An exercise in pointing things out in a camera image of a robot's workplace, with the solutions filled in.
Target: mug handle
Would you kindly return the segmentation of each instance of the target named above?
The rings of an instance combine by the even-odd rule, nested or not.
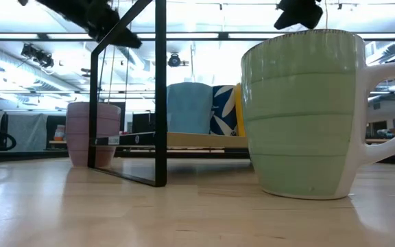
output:
[[[359,74],[359,83],[365,83],[364,99],[375,86],[388,78],[395,78],[395,62],[387,64],[379,64],[364,68]],[[385,158],[395,155],[395,137],[385,143],[378,145],[368,145],[365,143],[365,128],[363,129],[363,146],[362,146],[362,163],[375,163]]]

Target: ceiling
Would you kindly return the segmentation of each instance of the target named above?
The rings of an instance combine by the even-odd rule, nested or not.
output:
[[[327,12],[317,28],[335,28],[352,32],[395,32],[395,0],[328,0]],[[281,11],[276,10],[274,0],[190,0],[167,1],[168,32],[275,32],[273,27]],[[113,1],[120,15],[132,5],[131,1]],[[137,16],[130,27],[133,32],[154,32],[155,5],[149,4]],[[302,26],[290,27],[284,32],[303,30]],[[84,30],[64,20],[60,15],[44,6],[31,1],[25,7],[15,0],[0,0],[0,32],[57,32],[80,33]],[[90,68],[90,54],[96,43],[91,42],[28,42],[38,49],[51,53],[55,61],[52,69],[41,70],[31,60],[22,57],[21,50],[26,42],[0,41],[0,62],[12,68],[13,73],[0,77],[31,77],[39,82],[30,82],[41,86],[44,91],[87,91],[88,80],[81,69]],[[240,78],[240,58],[257,41],[168,41],[168,53],[178,53],[181,60],[191,62],[193,54],[193,72],[191,66],[167,67],[167,83],[195,81],[210,85],[236,84]],[[155,44],[143,43],[140,49],[130,51],[131,65],[128,67],[126,51],[113,46],[106,49],[106,55],[99,59],[102,64],[101,87],[112,91],[146,91],[133,94],[128,100],[128,108],[150,108],[153,105],[155,72]],[[26,82],[14,80],[15,89],[22,89]],[[77,101],[87,100],[87,95]],[[112,94],[111,98],[122,98],[122,94]],[[61,100],[71,101],[70,95]]]

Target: green mug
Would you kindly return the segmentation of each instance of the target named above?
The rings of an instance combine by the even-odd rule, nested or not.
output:
[[[363,39],[340,30],[286,34],[243,55],[243,119],[264,191],[342,198],[360,165],[395,154],[395,138],[365,143],[368,94],[395,78],[395,63],[365,58]]]

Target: pink pot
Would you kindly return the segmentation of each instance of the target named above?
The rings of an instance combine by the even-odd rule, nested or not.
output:
[[[110,104],[97,104],[97,137],[110,137],[119,134],[121,109]],[[70,103],[67,108],[67,146],[75,167],[88,164],[89,103]],[[97,147],[97,167],[109,166],[114,157],[115,147]]]

